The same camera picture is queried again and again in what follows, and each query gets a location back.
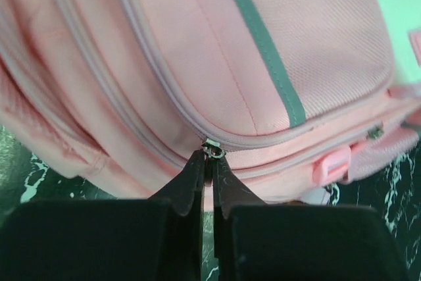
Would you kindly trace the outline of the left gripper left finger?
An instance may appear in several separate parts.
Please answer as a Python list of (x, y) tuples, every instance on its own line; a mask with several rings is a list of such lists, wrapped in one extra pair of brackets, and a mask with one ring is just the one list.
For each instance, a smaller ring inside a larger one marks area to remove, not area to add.
[(205, 154), (149, 199), (37, 201), (1, 227), (2, 280), (199, 280)]

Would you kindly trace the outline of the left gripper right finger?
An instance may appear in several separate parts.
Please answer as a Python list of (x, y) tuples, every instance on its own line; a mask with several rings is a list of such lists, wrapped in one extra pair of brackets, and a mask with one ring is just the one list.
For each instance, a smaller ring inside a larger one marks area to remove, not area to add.
[(370, 207), (267, 204), (212, 161), (221, 280), (406, 280), (395, 240)]

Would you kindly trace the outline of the pink student backpack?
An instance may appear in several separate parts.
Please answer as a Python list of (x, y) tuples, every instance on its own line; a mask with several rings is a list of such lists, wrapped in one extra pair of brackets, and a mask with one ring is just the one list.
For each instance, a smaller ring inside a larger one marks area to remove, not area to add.
[(203, 142), (271, 203), (420, 137), (420, 0), (1, 0), (1, 123), (65, 177), (149, 197)]

